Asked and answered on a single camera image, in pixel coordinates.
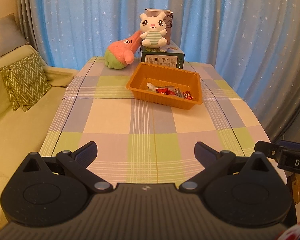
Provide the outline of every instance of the plastic tray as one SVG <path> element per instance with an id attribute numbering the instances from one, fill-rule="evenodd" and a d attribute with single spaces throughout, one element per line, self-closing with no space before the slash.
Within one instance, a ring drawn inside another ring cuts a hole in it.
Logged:
<path id="1" fill-rule="evenodd" d="M 181 92 L 189 90 L 193 99 L 188 100 L 146 91 L 148 89 L 147 83 L 151 83 L 158 87 L 172 85 L 179 88 Z M 189 110 L 194 105 L 202 104 L 199 74 L 178 68 L 141 62 L 131 76 L 126 88 L 132 91 L 136 99 L 161 105 Z"/>

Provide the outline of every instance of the sofa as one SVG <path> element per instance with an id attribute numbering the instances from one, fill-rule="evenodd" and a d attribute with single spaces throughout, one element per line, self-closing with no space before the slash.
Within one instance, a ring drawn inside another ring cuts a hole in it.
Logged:
<path id="1" fill-rule="evenodd" d="M 0 68 L 20 60 L 36 50 L 24 45 L 0 57 Z M 67 85 L 77 70 L 49 67 L 41 58 L 49 91 L 28 111 L 12 110 L 11 102 L 0 74 L 0 195 L 5 185 L 29 152 L 38 152 Z M 0 206 L 0 229 L 7 223 Z"/>

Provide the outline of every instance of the stuffed toy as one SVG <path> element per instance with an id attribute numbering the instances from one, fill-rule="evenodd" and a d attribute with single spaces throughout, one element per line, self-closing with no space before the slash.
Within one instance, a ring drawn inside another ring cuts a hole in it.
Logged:
<path id="1" fill-rule="evenodd" d="M 145 13 L 140 15 L 140 30 L 143 32 L 140 37 L 144 39 L 142 45 L 147 48 L 160 48 L 167 44 L 167 39 L 163 38 L 167 34 L 164 22 L 165 12 L 159 13 L 157 17 L 148 17 Z"/>
<path id="2" fill-rule="evenodd" d="M 134 61 L 134 54 L 141 42 L 141 31 L 136 31 L 131 37 L 115 41 L 109 45 L 105 53 L 105 64 L 109 68 L 122 69 Z"/>

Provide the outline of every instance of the pillow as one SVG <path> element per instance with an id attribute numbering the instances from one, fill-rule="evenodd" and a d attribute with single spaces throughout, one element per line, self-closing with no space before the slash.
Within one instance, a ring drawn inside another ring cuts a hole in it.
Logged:
<path id="1" fill-rule="evenodd" d="M 2 76 L 2 79 L 3 79 L 3 83 L 4 83 L 4 85 L 6 87 L 6 90 L 7 90 L 8 97 L 9 97 L 9 100 L 10 100 L 11 105 L 12 105 L 12 109 L 13 109 L 13 111 L 16 111 L 20 107 L 20 105 L 19 105 L 18 100 L 17 100 L 17 98 L 16 98 L 16 96 L 15 96 L 13 90 L 12 90 L 12 86 L 9 83 L 9 77 L 7 76 L 8 69 L 9 69 L 9 66 L 4 66 L 4 67 L 0 68 L 0 73 L 1 73 L 1 76 Z"/>
<path id="2" fill-rule="evenodd" d="M 0 57 L 26 44 L 26 39 L 16 24 L 14 14 L 0 18 Z"/>
<path id="3" fill-rule="evenodd" d="M 28 111 L 51 88 L 38 53 L 7 66 L 7 81 L 23 109 Z"/>

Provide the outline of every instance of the pink starfish plush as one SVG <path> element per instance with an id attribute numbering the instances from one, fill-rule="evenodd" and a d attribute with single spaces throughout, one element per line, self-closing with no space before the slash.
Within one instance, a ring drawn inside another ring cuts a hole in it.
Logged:
<path id="1" fill-rule="evenodd" d="M 109 68 L 122 69 L 134 61 L 134 54 L 137 51 L 142 39 L 140 30 L 131 37 L 111 43 L 106 49 L 105 64 Z"/>

